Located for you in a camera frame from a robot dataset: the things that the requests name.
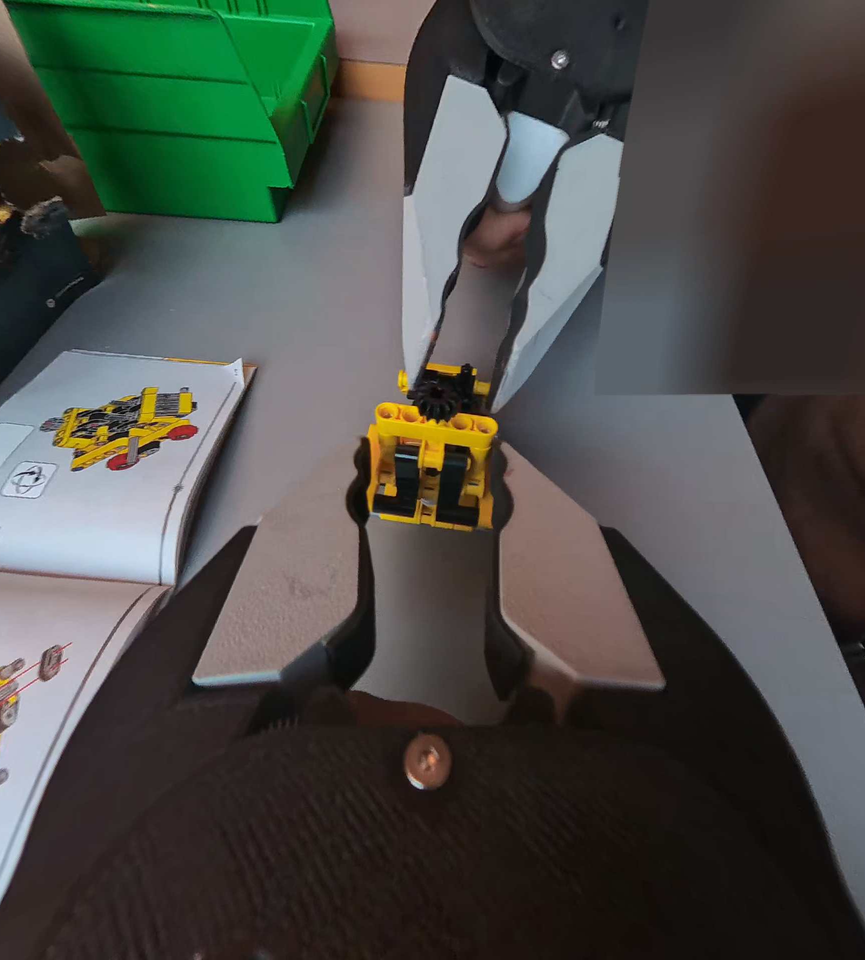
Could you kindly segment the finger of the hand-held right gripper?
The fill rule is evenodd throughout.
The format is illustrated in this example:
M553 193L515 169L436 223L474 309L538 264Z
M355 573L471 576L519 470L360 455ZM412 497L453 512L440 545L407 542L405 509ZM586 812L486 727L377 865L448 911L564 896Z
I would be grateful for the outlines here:
M464 235L485 205L509 139L487 90L446 78L412 192L402 212L402 352L432 356L462 266Z
M622 152L621 140L590 136L561 150L540 183L491 377L493 413L524 386L603 271Z

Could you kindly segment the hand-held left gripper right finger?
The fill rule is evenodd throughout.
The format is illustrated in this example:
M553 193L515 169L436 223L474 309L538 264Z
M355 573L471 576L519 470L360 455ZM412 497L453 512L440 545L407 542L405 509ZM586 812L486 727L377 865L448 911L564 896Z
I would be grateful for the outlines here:
M664 690L599 522L509 443L493 450L484 654L497 695Z

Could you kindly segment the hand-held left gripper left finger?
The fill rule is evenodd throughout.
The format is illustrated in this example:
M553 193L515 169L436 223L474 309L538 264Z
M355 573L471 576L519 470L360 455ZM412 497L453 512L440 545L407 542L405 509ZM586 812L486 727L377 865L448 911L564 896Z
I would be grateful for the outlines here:
M375 651L369 444L346 442L260 519L192 678L351 687Z

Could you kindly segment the yellow black lego model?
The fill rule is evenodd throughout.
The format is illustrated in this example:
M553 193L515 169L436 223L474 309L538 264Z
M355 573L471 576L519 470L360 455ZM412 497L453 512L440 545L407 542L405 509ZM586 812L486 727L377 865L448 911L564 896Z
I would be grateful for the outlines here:
M498 424L474 366L429 364L403 401L379 403L367 440L366 503L380 519L456 531L492 528L490 464Z

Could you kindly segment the open lego instruction booklet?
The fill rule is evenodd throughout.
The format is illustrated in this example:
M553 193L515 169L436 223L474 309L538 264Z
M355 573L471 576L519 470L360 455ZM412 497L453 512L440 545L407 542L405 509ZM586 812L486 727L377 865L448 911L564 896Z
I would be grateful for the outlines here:
M76 726L176 586L255 371L74 350L0 405L0 902Z

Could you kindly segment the person's right hand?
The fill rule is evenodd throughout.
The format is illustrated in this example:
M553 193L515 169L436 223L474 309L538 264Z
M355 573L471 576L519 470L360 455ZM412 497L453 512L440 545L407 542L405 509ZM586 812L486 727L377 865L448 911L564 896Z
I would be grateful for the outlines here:
M481 269L522 269L531 221L529 206L506 210L487 205L463 243L463 259Z

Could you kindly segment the wooden ledge strip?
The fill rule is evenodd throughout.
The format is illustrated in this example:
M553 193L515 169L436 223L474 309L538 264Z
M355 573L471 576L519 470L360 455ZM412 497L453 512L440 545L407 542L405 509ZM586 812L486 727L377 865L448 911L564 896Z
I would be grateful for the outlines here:
M331 95L352 100L402 104L406 72L407 67L403 64L343 58L339 61Z

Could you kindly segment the green plastic storage bin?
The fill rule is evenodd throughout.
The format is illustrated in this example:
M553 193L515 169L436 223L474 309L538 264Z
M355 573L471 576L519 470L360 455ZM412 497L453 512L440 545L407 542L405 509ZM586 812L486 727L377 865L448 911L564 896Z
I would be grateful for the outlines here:
M5 5L105 210L281 220L338 71L327 1Z

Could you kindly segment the person's dark clothing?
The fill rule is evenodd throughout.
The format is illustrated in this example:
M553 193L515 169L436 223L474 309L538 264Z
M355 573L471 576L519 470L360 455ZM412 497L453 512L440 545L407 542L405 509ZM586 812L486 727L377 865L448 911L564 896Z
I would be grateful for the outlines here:
M865 707L865 393L734 402Z

